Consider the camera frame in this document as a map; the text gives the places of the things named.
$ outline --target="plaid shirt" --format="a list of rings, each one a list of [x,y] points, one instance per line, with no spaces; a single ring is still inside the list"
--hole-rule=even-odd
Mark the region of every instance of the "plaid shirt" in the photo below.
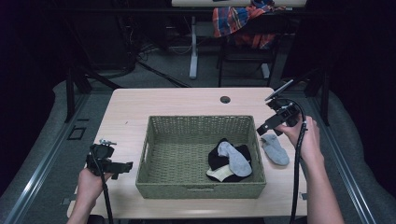
[[[283,7],[274,7],[274,1],[263,0],[260,3],[251,0],[248,7],[216,7],[213,10],[213,25],[215,37],[228,36],[229,42],[240,45],[250,45],[256,49],[268,49],[276,34],[269,35],[232,35],[247,24],[248,20],[254,19],[265,12],[282,10]]]

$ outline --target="hand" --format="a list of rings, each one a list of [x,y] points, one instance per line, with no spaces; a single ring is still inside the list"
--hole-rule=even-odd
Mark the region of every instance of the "hand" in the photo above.
[[[113,174],[106,173],[105,181]],[[90,203],[92,208],[95,206],[96,199],[103,191],[103,183],[100,176],[94,175],[88,168],[80,171],[78,177],[78,193],[76,201]]]
[[[105,181],[112,175],[105,174]],[[67,223],[87,223],[90,212],[95,207],[96,199],[102,191],[102,178],[94,175],[88,168],[81,170],[78,177],[76,204]]]
[[[279,125],[276,127],[276,129],[284,133],[289,138],[294,147],[296,147],[302,123],[303,118],[301,115],[299,115],[299,121],[294,127]],[[320,152],[319,144],[320,136],[317,122],[311,117],[306,116],[306,131],[301,148],[301,156],[306,163],[324,160]]]

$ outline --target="gray sock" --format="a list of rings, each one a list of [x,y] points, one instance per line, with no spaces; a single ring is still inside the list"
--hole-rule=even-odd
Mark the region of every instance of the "gray sock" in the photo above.
[[[280,145],[275,134],[265,134],[262,136],[262,140],[264,141],[264,151],[271,161],[278,165],[289,164],[290,159],[288,154],[286,153],[285,148]]]
[[[221,142],[218,147],[219,156],[228,157],[230,170],[238,176],[251,174],[251,167],[244,155],[236,150],[229,142]]]

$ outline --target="wicker basket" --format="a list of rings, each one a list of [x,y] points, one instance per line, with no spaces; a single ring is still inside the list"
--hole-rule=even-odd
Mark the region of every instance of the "wicker basket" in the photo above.
[[[206,176],[208,153],[221,138],[247,145],[252,174],[221,183]],[[148,118],[136,186],[146,199],[255,199],[265,187],[262,157],[251,116]]]

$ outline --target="desk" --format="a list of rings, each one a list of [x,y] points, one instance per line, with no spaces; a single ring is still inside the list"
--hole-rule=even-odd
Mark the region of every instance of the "desk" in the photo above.
[[[277,6],[304,7],[306,0],[276,0]],[[214,2],[213,0],[172,0],[172,7],[247,7],[250,0],[227,0]],[[197,78],[198,52],[196,48],[196,20],[191,18],[191,64],[190,78]]]
[[[282,134],[279,142],[290,157],[288,166],[274,165],[262,153],[266,187],[258,199],[146,200],[135,185],[137,167],[144,145],[149,116],[174,115],[251,115],[256,127],[275,114],[264,102],[273,92],[269,88],[188,88],[119,89],[114,91],[95,138],[117,142],[111,160],[133,161],[130,173],[107,181],[114,218],[204,218],[289,216],[293,192],[294,148]],[[223,104],[221,96],[231,102]],[[300,192],[306,181],[300,170]],[[70,203],[67,215],[73,209]],[[104,196],[100,196],[93,214],[107,217]],[[297,216],[306,216],[306,201],[299,198]]]

